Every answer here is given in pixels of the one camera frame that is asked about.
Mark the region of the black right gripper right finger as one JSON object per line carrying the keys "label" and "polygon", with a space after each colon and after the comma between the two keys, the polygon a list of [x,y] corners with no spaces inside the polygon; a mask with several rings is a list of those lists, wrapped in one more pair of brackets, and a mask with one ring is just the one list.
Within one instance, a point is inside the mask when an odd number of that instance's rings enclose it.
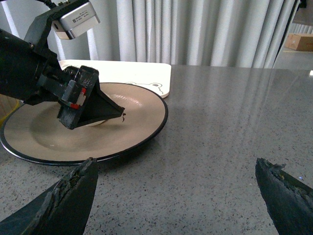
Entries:
{"label": "black right gripper right finger", "polygon": [[313,233],[313,189],[283,170],[258,158],[255,176],[267,211],[280,235]]}

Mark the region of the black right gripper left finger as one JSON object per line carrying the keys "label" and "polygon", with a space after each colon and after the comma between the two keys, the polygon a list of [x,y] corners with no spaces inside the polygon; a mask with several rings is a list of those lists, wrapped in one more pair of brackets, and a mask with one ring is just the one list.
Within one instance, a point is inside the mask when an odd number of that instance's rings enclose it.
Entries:
{"label": "black right gripper left finger", "polygon": [[89,158],[30,203],[0,222],[2,235],[82,235],[98,180]]}

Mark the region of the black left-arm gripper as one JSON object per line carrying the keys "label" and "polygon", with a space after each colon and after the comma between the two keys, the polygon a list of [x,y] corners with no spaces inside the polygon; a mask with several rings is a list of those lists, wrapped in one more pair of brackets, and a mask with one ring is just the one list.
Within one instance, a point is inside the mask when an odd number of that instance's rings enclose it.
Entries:
{"label": "black left-arm gripper", "polygon": [[119,118],[125,110],[101,91],[98,70],[87,66],[68,66],[62,71],[57,55],[48,48],[47,38],[51,29],[54,29],[52,22],[81,5],[52,4],[49,11],[34,19],[24,38],[33,46],[32,52],[44,60],[38,65],[37,86],[53,94],[61,102],[57,118],[70,130]]}

